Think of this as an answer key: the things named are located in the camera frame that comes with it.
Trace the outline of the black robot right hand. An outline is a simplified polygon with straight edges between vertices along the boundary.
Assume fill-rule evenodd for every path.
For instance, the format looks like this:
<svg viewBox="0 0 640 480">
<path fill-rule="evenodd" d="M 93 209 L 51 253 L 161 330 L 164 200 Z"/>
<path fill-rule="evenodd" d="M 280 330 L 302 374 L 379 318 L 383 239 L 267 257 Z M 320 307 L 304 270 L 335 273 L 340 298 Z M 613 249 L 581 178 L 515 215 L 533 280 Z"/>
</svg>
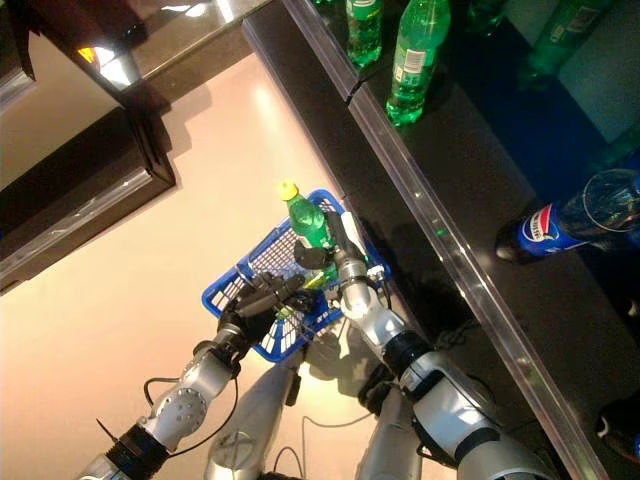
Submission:
<svg viewBox="0 0 640 480">
<path fill-rule="evenodd" d="M 324 214 L 334 245 L 330 247 L 305 247 L 300 240 L 294 244 L 296 263 L 308 270 L 320 270 L 333 264 L 337 269 L 348 260 L 366 262 L 366 249 L 355 217 L 349 211 L 342 214 Z"/>
</svg>

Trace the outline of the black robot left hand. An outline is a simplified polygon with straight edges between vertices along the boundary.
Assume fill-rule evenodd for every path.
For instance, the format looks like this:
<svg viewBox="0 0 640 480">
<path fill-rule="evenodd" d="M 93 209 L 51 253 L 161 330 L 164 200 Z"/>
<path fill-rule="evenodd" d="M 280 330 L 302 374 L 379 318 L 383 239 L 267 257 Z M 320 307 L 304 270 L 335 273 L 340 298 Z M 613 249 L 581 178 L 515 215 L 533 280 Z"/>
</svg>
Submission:
<svg viewBox="0 0 640 480">
<path fill-rule="evenodd" d="M 304 283 L 302 274 L 285 279 L 264 272 L 243 286 L 222 311 L 213 340 L 216 355 L 237 364 L 269 332 L 281 309 L 311 313 L 317 293 Z"/>
</svg>

